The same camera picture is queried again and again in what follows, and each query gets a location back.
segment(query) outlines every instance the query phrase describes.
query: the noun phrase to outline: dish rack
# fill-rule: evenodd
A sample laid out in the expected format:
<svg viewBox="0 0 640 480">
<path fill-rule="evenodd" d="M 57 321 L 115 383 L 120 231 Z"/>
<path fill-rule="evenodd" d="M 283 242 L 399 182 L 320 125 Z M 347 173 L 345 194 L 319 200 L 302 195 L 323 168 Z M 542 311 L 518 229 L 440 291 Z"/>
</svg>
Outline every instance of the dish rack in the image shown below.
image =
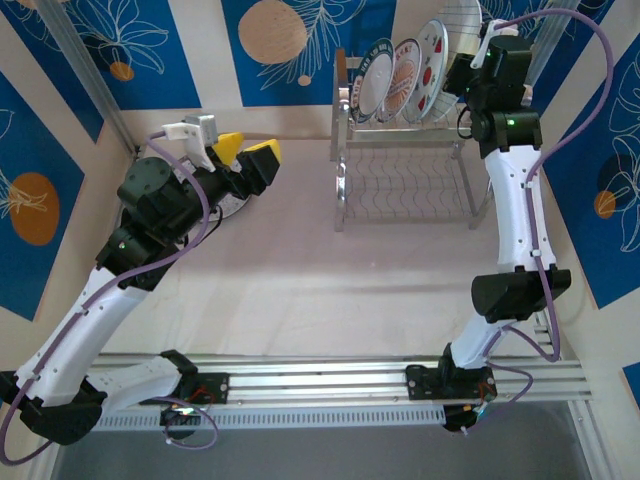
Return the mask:
<svg viewBox="0 0 640 480">
<path fill-rule="evenodd" d="M 334 64 L 331 161 L 337 163 L 335 231 L 344 224 L 467 222 L 478 227 L 492 201 L 489 184 L 480 204 L 462 157 L 469 135 L 457 106 L 438 122 L 356 124 L 350 114 L 350 78 L 360 58 L 338 49 Z"/>
</svg>

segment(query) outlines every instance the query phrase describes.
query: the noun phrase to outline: white table surface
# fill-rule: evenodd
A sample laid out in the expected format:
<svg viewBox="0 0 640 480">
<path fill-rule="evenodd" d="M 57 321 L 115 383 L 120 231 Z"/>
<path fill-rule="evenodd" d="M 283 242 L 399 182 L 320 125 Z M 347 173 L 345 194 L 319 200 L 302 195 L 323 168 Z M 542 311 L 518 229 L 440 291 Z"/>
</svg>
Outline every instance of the white table surface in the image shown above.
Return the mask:
<svg viewBox="0 0 640 480">
<path fill-rule="evenodd" d="M 476 231 L 405 224 L 335 233 L 329 142 L 287 141 L 282 150 L 274 184 L 180 259 L 105 351 L 435 355 L 461 332 L 473 277 L 496 269 L 494 211 Z M 520 327 L 533 334 L 532 321 Z M 531 354 L 517 338 L 499 348 Z"/>
</svg>

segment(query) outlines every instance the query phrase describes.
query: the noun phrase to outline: white plate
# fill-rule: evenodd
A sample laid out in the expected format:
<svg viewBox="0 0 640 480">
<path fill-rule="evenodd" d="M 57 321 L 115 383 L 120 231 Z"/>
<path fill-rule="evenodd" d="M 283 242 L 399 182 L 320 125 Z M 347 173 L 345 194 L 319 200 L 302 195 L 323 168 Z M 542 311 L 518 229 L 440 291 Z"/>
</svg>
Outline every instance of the white plate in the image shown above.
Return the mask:
<svg viewBox="0 0 640 480">
<path fill-rule="evenodd" d="M 409 123 L 421 120 L 431 109 L 442 89 L 447 71 L 449 42 L 444 24 L 437 19 L 427 22 L 418 34 L 422 49 L 420 75 L 402 115 Z"/>
<path fill-rule="evenodd" d="M 447 70 L 458 53 L 475 55 L 480 46 L 478 34 L 482 28 L 482 10 L 477 0 L 449 0 L 436 17 L 447 30 L 449 54 Z M 458 103 L 458 97 L 440 89 L 427 119 L 437 122 Z"/>
<path fill-rule="evenodd" d="M 351 114 L 357 123 L 369 120 L 389 91 L 394 52 L 391 40 L 381 38 L 362 57 L 351 89 Z"/>
<path fill-rule="evenodd" d="M 413 38 L 404 40 L 396 47 L 391 85 L 376 113 L 379 122 L 388 122 L 405 107 L 418 82 L 421 61 L 420 45 Z"/>
</svg>

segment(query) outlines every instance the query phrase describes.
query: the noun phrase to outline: purple cable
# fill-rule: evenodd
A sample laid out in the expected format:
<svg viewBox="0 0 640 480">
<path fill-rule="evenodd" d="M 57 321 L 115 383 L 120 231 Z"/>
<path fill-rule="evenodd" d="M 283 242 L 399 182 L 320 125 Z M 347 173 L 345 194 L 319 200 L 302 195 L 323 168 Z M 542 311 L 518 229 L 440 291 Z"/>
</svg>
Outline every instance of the purple cable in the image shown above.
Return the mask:
<svg viewBox="0 0 640 480">
<path fill-rule="evenodd" d="M 602 43 L 602 47 L 604 48 L 604 54 L 607 61 L 607 77 L 604 82 L 604 88 L 602 90 L 602 94 L 600 95 L 600 99 L 598 100 L 598 103 L 596 104 L 591 114 L 584 120 L 584 122 L 580 124 L 578 128 L 576 128 L 573 132 L 571 132 L 570 135 L 568 135 L 562 141 L 555 144 L 551 149 L 545 152 L 538 159 L 538 161 L 534 164 L 533 168 L 531 168 L 531 170 L 529 171 L 529 174 L 527 175 L 527 183 L 533 181 L 533 178 L 538 174 L 538 170 L 540 170 L 540 167 L 542 166 L 542 164 L 544 164 L 544 162 L 546 162 L 554 153 L 556 153 L 558 150 L 563 148 L 565 145 L 567 145 L 569 142 L 575 139 L 578 135 L 580 135 L 589 126 L 589 124 L 591 124 L 591 122 L 598 116 L 598 114 L 604 107 L 604 103 L 607 100 L 607 97 L 609 96 L 609 92 L 611 90 L 611 84 L 613 82 L 613 68 L 614 68 L 615 62 L 613 59 L 613 51 L 611 49 L 611 44 L 609 43 L 609 39 L 604 33 L 604 30 L 602 30 L 602 28 L 596 22 L 591 20 L 586 15 L 583 15 L 579 12 L 576 12 L 574 10 L 569 10 L 566 8 L 549 8 L 546 10 L 540 10 L 537 12 L 529 13 L 527 15 L 523 15 L 516 19 L 502 23 L 498 25 L 496 29 L 510 27 L 512 25 L 530 20 L 532 18 L 546 17 L 547 15 L 568 15 L 584 23 L 589 28 L 591 28 L 591 30 L 594 31 L 594 33 L 600 39 L 600 42 Z M 532 189 L 530 188 L 526 189 L 526 196 L 527 196 L 527 210 L 529 213 L 529 225 L 531 228 L 531 236 L 533 241 L 533 249 L 539 250 L 540 240 L 538 238 L 538 225 L 536 224 L 536 212 L 535 212 L 535 207 L 533 203 Z M 551 345 L 553 345 L 553 353 L 551 355 L 548 355 L 541 350 L 539 350 L 538 353 L 540 353 L 540 355 L 542 355 L 542 357 L 549 362 L 557 362 L 560 359 L 560 330 L 558 327 L 558 317 L 556 315 L 556 309 L 553 305 L 553 296 L 551 295 L 551 287 L 549 285 L 549 280 L 547 279 L 547 275 L 545 273 L 542 260 L 540 257 L 535 257 L 534 260 L 536 262 L 536 267 L 538 268 L 538 274 L 540 275 L 540 280 L 542 282 L 544 297 L 547 302 L 547 307 L 549 309 L 549 320 L 551 323 L 551 334 L 552 334 Z M 525 338 L 525 340 L 527 340 L 528 343 L 535 344 L 535 342 L 531 338 L 526 336 L 526 334 L 522 332 L 520 332 L 520 334 L 521 334 L 520 336 L 522 338 Z"/>
<path fill-rule="evenodd" d="M 189 402 L 185 402 L 184 400 L 181 400 L 179 398 L 174 398 L 174 397 L 156 397 L 154 398 L 154 400 L 158 400 L 160 402 L 175 403 L 186 408 L 193 408 L 200 414 L 202 418 L 207 420 L 213 426 L 213 438 L 209 443 L 206 443 L 204 445 L 187 445 L 186 443 L 178 442 L 169 436 L 169 423 L 167 422 L 167 425 L 165 425 L 164 427 L 164 436 L 167 439 L 167 443 L 169 445 L 174 445 L 184 450 L 207 450 L 216 444 L 216 442 L 218 441 L 218 433 L 219 433 L 218 425 L 216 425 L 216 421 L 213 419 L 213 417 L 209 415 L 207 412 L 205 412 L 203 409 L 196 407 L 195 405 Z"/>
<path fill-rule="evenodd" d="M 171 155 L 169 152 L 167 152 L 164 148 L 159 146 L 154 141 L 155 139 L 161 138 L 161 137 L 164 137 L 164 132 L 158 132 L 150 135 L 147 138 L 147 145 L 153 150 L 155 150 L 156 152 L 158 152 L 160 155 L 162 155 L 171 164 L 172 167 L 179 170 L 185 176 L 187 181 L 193 186 L 196 194 L 198 195 L 198 198 L 200 199 L 200 203 L 202 204 L 203 217 L 205 215 L 208 215 L 208 214 L 205 214 L 205 212 L 210 211 L 209 200 L 207 199 L 206 193 L 204 192 L 204 190 L 202 189 L 198 181 L 195 179 L 195 177 L 191 174 L 191 172 L 189 172 L 189 170 L 187 170 L 177 158 L 175 158 L 173 155 Z M 179 258 L 189 253 L 189 251 L 195 248 L 198 245 L 198 243 L 202 241 L 202 239 L 206 234 L 207 226 L 208 226 L 208 222 L 206 221 L 202 222 L 202 226 L 200 227 L 200 230 L 198 230 L 198 234 L 196 235 L 195 239 L 179 252 L 176 252 L 173 255 L 170 255 L 162 260 L 158 260 L 157 262 L 153 262 L 149 265 L 134 268 L 133 270 L 130 270 L 126 273 L 118 275 L 117 277 L 113 278 L 109 282 L 105 283 L 102 287 L 96 290 L 96 292 L 93 295 L 91 295 L 85 303 L 82 304 L 82 308 L 84 310 L 88 310 L 91 307 L 91 305 L 93 305 L 107 291 L 109 291 L 111 288 L 117 287 L 117 285 L 120 282 L 127 280 L 128 278 L 135 277 L 136 275 L 140 275 L 142 273 L 146 273 L 151 270 L 155 270 L 156 268 L 164 267 L 165 265 L 168 265 L 172 262 L 177 261 Z M 66 323 L 66 325 L 62 328 L 62 330 L 60 330 L 60 333 L 56 336 L 53 342 L 51 342 L 51 345 L 49 346 L 47 351 L 44 352 L 44 354 L 40 358 L 40 361 L 38 361 L 38 363 L 36 364 L 35 368 L 33 369 L 33 377 L 28 379 L 24 383 L 22 388 L 18 391 L 18 394 L 14 398 L 13 402 L 11 402 L 11 405 L 9 406 L 9 411 L 7 412 L 7 414 L 5 415 L 2 421 L 2 426 L 0 426 L 0 463 L 10 467 L 22 465 L 23 463 L 26 463 L 32 460 L 33 458 L 35 458 L 36 456 L 40 455 L 40 453 L 42 453 L 47 447 L 49 447 L 49 445 L 53 443 L 51 441 L 47 441 L 44 445 L 42 445 L 36 451 L 19 460 L 9 459 L 7 457 L 7 452 L 5 448 L 6 441 L 7 441 L 7 432 L 9 430 L 9 424 L 11 423 L 11 419 L 13 418 L 14 414 L 18 410 L 18 405 L 20 405 L 20 402 L 22 401 L 22 399 L 25 397 L 25 395 L 27 394 L 27 392 L 35 382 L 35 378 L 37 378 L 37 375 L 42 371 L 44 366 L 47 364 L 47 362 L 49 361 L 51 356 L 54 354 L 54 352 L 58 349 L 58 347 L 60 346 L 64 338 L 67 336 L 67 334 L 71 331 L 73 326 L 82 317 L 84 317 L 83 312 L 78 312 L 71 316 L 71 318 Z"/>
</svg>

